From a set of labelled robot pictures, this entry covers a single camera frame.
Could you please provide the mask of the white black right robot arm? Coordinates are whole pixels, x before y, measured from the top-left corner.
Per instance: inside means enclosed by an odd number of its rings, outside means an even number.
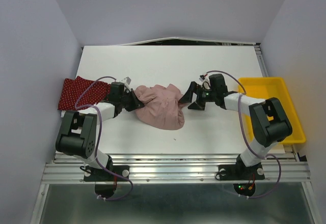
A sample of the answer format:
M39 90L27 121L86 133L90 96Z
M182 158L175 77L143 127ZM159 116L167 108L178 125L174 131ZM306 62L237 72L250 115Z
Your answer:
M192 81L179 104L187 104L188 109L204 111L206 103L213 102L224 110L232 110L250 117L253 140L245 142L247 148L239 155L234 166L236 176L246 178L261 160L270 156L270 149L292 134L290 120L279 99L258 99L246 95L246 91L229 91L223 71L208 71L200 76L198 84Z

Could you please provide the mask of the white skirt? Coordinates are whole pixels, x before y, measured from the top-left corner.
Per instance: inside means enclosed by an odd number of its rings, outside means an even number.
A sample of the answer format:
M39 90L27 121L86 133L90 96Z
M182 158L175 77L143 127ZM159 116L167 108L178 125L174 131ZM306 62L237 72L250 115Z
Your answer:
M63 118L63 117L64 117L64 115L65 115L65 112L66 112L65 110L62 110L62 111L61 111L61 118Z

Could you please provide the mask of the pink skirt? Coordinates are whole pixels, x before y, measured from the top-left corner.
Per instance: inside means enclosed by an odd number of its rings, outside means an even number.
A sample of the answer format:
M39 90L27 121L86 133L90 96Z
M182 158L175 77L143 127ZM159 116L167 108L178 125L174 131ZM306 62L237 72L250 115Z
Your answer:
M173 84L139 86L134 93L144 104L135 111L142 122L162 130L179 130L184 126L183 105L179 104L183 95Z

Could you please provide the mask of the red polka dot skirt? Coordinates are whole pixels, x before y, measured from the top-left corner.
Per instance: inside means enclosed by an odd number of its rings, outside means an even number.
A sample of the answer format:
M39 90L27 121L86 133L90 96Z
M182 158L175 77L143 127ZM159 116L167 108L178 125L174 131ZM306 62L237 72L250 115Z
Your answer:
M76 101L92 83L92 80L80 76L76 79L66 78L59 99L58 110L75 110ZM109 83L98 81L82 96L77 106L99 103L110 92L110 88Z

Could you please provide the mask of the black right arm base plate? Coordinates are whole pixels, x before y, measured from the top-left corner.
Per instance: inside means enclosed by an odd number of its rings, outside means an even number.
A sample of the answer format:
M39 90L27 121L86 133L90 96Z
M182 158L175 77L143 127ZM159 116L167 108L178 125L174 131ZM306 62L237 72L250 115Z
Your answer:
M236 164L222 164L218 166L215 179L219 181L249 181L264 180L265 175L261 164L251 167Z

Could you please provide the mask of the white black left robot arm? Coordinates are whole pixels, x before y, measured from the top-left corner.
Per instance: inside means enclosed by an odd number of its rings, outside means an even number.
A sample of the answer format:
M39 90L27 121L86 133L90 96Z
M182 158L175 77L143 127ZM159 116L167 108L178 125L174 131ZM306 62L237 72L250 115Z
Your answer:
M134 111L144 104L133 89L124 82L111 83L110 91L96 105L82 105L77 110L65 112L58 137L56 150L82 160L101 180L118 176L113 171L112 158L99 150L102 123L114 119L123 109Z

